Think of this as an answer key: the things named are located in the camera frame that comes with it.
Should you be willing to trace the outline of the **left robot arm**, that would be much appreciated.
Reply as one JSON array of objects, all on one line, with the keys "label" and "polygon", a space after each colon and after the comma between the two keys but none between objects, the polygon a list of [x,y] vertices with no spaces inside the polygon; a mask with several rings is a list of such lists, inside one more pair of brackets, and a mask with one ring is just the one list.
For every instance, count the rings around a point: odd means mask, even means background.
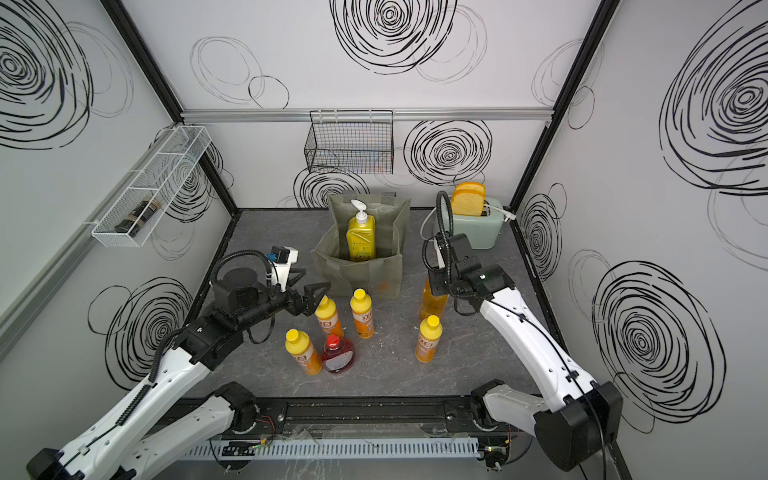
[{"label": "left robot arm", "polygon": [[250,433],[263,416],[254,395],[237,382],[209,394],[178,420],[154,426],[245,340],[255,325],[286,312],[313,314],[330,285],[308,284],[290,262],[267,261],[266,279],[247,267],[210,281],[214,300],[202,316],[166,335],[148,374],[108,413],[60,449],[43,448],[27,464],[32,479],[150,479],[198,443],[233,430]]}]

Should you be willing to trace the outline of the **green fabric shopping bag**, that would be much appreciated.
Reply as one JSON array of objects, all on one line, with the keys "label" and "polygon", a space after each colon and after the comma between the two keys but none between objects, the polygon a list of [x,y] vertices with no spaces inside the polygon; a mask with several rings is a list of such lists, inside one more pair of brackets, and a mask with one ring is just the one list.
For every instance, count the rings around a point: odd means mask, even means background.
[{"label": "green fabric shopping bag", "polygon": [[375,299],[400,296],[410,207],[391,192],[328,196],[333,224],[311,255],[332,295],[363,289]]}]

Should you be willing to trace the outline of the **orange pump soap bottle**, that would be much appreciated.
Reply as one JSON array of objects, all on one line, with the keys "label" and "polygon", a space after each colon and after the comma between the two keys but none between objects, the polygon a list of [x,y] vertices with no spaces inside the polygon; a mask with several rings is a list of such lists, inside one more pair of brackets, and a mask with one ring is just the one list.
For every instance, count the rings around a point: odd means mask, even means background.
[{"label": "orange pump soap bottle", "polygon": [[441,318],[444,314],[448,299],[448,295],[437,296],[433,294],[430,280],[429,278],[426,278],[419,312],[419,320],[425,320],[432,315]]}]

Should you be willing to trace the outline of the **yellow pump soap bottle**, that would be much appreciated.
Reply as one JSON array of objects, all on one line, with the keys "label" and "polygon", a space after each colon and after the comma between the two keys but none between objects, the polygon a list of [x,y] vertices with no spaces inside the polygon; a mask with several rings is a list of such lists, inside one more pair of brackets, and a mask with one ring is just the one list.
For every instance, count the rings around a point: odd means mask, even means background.
[{"label": "yellow pump soap bottle", "polygon": [[350,260],[362,262],[376,257],[375,218],[367,213],[367,205],[352,199],[351,204],[357,212],[348,222],[346,239]]}]

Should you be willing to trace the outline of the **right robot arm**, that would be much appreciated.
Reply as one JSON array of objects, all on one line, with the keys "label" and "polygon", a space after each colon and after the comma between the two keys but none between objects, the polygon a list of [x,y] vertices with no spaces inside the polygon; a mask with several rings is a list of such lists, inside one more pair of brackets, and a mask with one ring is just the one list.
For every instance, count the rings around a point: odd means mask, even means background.
[{"label": "right robot arm", "polygon": [[553,339],[497,264],[484,266],[463,234],[438,233],[423,246],[436,248],[428,267],[431,288],[466,300],[510,345],[538,387],[538,394],[505,383],[479,391],[480,416],[535,437],[548,459],[570,471],[603,452],[618,436],[623,397],[612,382],[597,380]]}]

